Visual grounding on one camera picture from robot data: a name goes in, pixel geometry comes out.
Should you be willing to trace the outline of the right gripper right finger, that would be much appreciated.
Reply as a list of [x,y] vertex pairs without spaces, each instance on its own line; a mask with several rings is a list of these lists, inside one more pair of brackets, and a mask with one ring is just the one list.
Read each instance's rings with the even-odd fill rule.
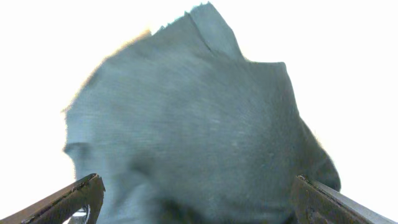
[[338,191],[306,176],[296,176],[292,203],[299,224],[397,224]]

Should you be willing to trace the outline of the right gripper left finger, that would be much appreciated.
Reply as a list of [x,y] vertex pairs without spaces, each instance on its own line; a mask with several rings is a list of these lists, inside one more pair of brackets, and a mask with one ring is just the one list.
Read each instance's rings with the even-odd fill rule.
[[105,187],[98,174],[86,177],[62,188],[1,220],[1,224],[59,224],[84,208],[87,224],[96,224],[103,205]]

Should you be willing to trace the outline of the black t-shirt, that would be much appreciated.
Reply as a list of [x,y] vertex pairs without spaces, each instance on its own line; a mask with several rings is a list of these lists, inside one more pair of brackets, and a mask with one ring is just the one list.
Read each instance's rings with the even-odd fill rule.
[[211,3],[108,57],[66,112],[99,223],[293,223],[293,181],[340,190],[282,62],[252,62]]

